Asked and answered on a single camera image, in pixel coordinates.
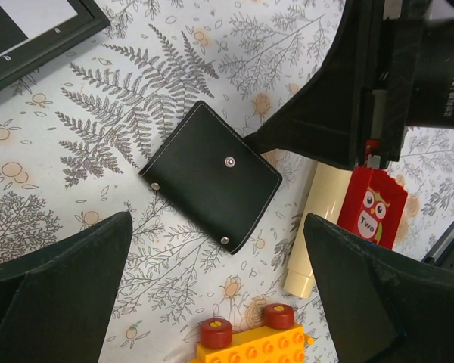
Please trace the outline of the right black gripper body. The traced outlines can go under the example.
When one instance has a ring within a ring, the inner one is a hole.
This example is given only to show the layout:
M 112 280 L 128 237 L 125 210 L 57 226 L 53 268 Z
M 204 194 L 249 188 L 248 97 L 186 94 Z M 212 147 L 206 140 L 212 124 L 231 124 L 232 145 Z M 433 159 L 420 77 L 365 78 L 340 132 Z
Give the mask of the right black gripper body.
M 375 79 L 363 105 L 358 165 L 400 159 L 409 127 L 454 129 L 454 1 L 381 1 L 371 21 Z

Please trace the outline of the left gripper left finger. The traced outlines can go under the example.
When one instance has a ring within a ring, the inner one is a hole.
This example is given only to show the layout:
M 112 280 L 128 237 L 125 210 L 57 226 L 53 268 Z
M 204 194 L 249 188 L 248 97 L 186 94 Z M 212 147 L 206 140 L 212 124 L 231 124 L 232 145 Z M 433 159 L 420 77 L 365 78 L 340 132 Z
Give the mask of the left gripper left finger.
M 119 212 L 0 264 L 0 362 L 97 362 L 131 240 Z

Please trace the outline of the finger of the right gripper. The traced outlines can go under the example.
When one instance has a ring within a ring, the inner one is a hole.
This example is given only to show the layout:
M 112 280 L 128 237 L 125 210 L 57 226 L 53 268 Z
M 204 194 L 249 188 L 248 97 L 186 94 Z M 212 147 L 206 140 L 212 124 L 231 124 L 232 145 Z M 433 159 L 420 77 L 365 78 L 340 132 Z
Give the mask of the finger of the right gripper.
M 315 75 L 254 133 L 258 154 L 274 149 L 352 170 L 359 160 L 371 3 L 347 1 L 334 41 Z

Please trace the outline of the black leather card holder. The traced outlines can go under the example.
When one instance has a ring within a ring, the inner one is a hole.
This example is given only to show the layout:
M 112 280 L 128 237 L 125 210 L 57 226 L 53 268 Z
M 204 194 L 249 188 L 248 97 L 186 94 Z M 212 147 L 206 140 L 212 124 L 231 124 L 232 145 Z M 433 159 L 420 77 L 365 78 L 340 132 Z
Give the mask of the black leather card holder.
M 139 175 L 232 255 L 246 244 L 282 180 L 203 101 L 186 113 Z

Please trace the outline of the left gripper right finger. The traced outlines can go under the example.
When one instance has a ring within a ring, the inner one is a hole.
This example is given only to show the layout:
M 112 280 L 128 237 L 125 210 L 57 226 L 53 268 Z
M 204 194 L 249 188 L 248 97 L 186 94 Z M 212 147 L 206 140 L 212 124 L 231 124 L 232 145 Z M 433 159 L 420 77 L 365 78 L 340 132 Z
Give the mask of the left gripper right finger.
M 454 271 L 335 225 L 316 286 L 341 362 L 454 362 Z

